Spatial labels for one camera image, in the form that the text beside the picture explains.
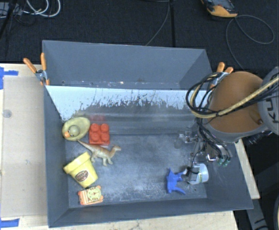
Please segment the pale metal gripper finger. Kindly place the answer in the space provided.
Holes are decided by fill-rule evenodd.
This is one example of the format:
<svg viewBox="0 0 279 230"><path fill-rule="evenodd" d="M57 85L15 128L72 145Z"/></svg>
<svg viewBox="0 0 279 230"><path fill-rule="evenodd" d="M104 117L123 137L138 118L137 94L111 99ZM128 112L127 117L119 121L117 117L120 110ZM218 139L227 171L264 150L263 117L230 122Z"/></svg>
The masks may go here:
<svg viewBox="0 0 279 230"><path fill-rule="evenodd" d="M193 148L193 151L190 153L190 167L192 168L194 165L194 161L196 156L200 153L201 150L201 143L196 142Z"/></svg>
<svg viewBox="0 0 279 230"><path fill-rule="evenodd" d="M194 146L194 144L198 141L198 136L193 135L190 132L178 133L178 136L174 141L174 148L181 149L191 145Z"/></svg>

